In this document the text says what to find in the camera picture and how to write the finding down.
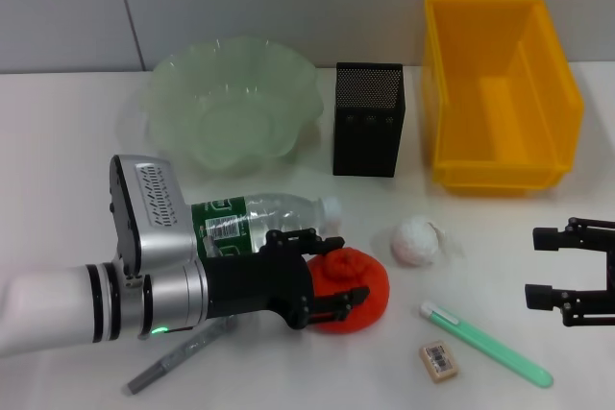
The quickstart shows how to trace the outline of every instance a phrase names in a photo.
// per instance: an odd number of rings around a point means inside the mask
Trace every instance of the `eraser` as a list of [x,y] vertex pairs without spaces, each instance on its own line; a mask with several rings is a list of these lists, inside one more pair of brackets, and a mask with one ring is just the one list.
[[459,372],[451,350],[442,341],[423,346],[419,349],[419,355],[434,383],[452,378]]

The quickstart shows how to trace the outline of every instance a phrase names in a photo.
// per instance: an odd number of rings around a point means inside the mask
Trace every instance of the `white foam ball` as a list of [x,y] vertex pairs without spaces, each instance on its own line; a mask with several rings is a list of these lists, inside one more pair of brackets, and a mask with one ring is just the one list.
[[438,229],[424,216],[404,220],[393,231],[391,250],[398,260],[412,266],[430,264],[440,252]]

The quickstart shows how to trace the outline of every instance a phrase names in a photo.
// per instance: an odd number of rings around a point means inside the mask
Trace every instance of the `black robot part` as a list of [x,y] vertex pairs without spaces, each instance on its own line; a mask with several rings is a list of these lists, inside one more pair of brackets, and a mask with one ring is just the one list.
[[368,287],[315,297],[304,254],[341,249],[344,239],[322,240],[314,229],[270,230],[258,253],[203,258],[208,283],[208,318],[269,310],[295,329],[343,321],[365,301]]
[[558,290],[551,285],[526,285],[529,309],[558,307],[565,326],[615,326],[615,223],[570,218],[564,231],[535,228],[534,249],[557,252],[582,249],[606,253],[606,290]]
[[109,175],[109,210],[117,232],[117,252],[122,256],[124,274],[137,275],[141,270],[141,238],[137,226],[134,226],[135,213],[119,156],[111,159]]

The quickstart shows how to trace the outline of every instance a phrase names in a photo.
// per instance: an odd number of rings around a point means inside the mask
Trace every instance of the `plastic water bottle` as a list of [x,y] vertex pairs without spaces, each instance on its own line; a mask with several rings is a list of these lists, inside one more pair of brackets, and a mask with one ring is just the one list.
[[291,194],[257,194],[195,204],[192,223],[201,258],[208,255],[207,239],[222,254],[255,253],[270,229],[315,228],[321,236],[336,235],[341,206],[335,197],[311,201]]

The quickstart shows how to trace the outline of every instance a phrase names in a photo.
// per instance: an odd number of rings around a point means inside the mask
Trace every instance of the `gray marker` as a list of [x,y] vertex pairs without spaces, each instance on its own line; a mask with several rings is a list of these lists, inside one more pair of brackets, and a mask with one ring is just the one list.
[[142,374],[130,381],[126,387],[131,395],[140,393],[154,381],[162,378],[178,365],[184,363],[199,350],[207,346],[212,341],[218,339],[226,332],[232,330],[237,325],[237,317],[221,317],[213,321],[207,328],[203,329],[189,340],[181,343],[174,350],[162,357],[158,362],[145,370]]

